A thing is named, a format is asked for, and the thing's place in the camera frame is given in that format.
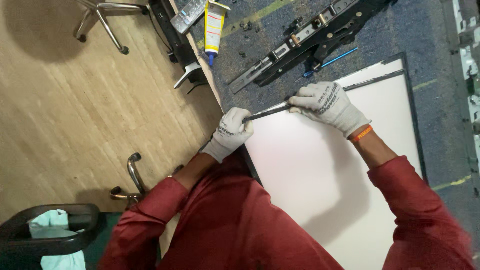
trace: gloved hand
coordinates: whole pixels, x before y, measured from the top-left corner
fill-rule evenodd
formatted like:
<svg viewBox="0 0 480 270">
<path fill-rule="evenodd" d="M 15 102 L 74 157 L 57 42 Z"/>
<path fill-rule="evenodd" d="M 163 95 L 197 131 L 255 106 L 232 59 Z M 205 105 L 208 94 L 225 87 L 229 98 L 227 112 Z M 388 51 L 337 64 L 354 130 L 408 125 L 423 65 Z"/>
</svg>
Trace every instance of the gloved hand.
<svg viewBox="0 0 480 270">
<path fill-rule="evenodd" d="M 296 97 L 288 102 L 293 105 L 290 113 L 301 113 L 313 121 L 330 125 L 347 138 L 356 129 L 368 124 L 365 115 L 352 103 L 338 83 L 319 82 L 300 88 Z"/>
<path fill-rule="evenodd" d="M 244 144 L 253 135 L 253 122 L 248 121 L 242 124 L 243 119 L 251 116 L 248 110 L 232 108 L 220 120 L 220 126 L 213 133 L 213 138 L 200 150 L 222 163 L 223 159 L 229 156 Z"/>
</svg>

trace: orange wristband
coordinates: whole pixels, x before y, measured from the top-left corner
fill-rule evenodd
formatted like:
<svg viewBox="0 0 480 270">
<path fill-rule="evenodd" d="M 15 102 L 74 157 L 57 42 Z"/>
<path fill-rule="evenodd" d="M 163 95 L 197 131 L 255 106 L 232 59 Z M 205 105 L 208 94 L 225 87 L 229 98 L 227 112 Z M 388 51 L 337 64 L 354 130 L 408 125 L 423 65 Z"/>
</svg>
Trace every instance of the orange wristband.
<svg viewBox="0 0 480 270">
<path fill-rule="evenodd" d="M 373 128 L 371 125 L 368 125 L 368 127 L 362 131 L 360 134 L 358 134 L 355 138 L 351 139 L 350 141 L 352 142 L 358 142 L 360 139 L 362 139 L 365 135 L 367 135 L 368 132 L 372 131 Z"/>
</svg>

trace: yellow line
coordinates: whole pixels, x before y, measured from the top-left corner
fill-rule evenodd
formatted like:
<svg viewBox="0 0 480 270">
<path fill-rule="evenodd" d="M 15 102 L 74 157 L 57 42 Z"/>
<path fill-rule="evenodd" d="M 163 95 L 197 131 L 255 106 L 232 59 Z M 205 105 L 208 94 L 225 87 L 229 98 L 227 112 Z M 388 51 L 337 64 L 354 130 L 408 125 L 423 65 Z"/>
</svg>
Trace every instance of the yellow line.
<svg viewBox="0 0 480 270">
<path fill-rule="evenodd" d="M 265 17 L 265 16 L 269 15 L 270 13 L 278 10 L 281 7 L 284 7 L 284 6 L 292 3 L 293 1 L 295 1 L 295 0 L 275 0 L 272 4 L 270 4 L 267 7 L 262 8 L 257 13 L 225 26 L 224 30 L 222 31 L 222 37 L 227 37 L 227 36 L 237 32 L 238 30 L 240 30 L 240 27 L 238 27 L 238 25 L 241 22 L 246 24 L 248 22 L 253 23 L 253 22 L 259 21 L 263 17 Z M 204 46 L 205 46 L 205 43 L 204 43 L 203 39 L 197 42 L 198 50 L 201 50 Z"/>
<path fill-rule="evenodd" d="M 444 188 L 447 188 L 447 187 L 450 187 L 450 186 L 453 186 L 453 185 L 463 184 L 463 183 L 465 183 L 467 180 L 470 180 L 470 179 L 472 179 L 472 176 L 471 176 L 471 175 L 465 176 L 464 178 L 461 178 L 461 179 L 459 179 L 458 181 L 451 182 L 451 183 L 447 183 L 447 184 L 441 184 L 441 185 L 432 187 L 432 189 L 433 189 L 434 191 L 439 191 L 439 190 L 441 190 L 441 189 L 444 189 Z"/>
<path fill-rule="evenodd" d="M 423 84 L 419 84 L 419 85 L 413 87 L 413 91 L 417 91 L 417 90 L 420 89 L 420 88 L 424 88 L 425 86 L 431 85 L 431 84 L 436 83 L 436 82 L 437 82 L 437 79 L 434 79 L 434 80 L 431 80 L 431 81 L 429 81 L 429 82 L 426 82 L 426 83 L 423 83 Z"/>
</svg>

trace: wooden floor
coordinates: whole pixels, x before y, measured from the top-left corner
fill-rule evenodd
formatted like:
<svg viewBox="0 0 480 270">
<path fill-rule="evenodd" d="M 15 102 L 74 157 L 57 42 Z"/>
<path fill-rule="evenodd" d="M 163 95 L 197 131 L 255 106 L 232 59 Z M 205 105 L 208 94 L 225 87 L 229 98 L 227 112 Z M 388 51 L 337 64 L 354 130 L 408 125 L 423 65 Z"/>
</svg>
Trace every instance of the wooden floor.
<svg viewBox="0 0 480 270">
<path fill-rule="evenodd" d="M 222 111 L 211 89 L 168 60 L 148 16 L 109 17 L 120 54 L 100 23 L 87 42 L 72 33 L 83 8 L 71 0 L 0 0 L 0 222 L 42 204 L 111 201 L 135 191 L 127 158 L 151 188 L 210 137 Z"/>
</svg>

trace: red shirt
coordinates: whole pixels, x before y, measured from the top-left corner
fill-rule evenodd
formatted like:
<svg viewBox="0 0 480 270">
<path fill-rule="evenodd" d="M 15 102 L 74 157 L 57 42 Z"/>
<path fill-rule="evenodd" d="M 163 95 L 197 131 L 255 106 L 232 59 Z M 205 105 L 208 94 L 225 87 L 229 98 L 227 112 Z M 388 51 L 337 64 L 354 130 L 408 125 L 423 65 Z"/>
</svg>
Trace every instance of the red shirt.
<svg viewBox="0 0 480 270">
<path fill-rule="evenodd" d="M 384 269 L 475 269 L 470 238 L 407 157 L 368 172 L 396 215 Z M 165 224 L 182 215 L 157 269 L 342 269 L 232 155 L 188 193 L 174 178 L 125 212 L 100 269 L 154 269 Z"/>
</svg>

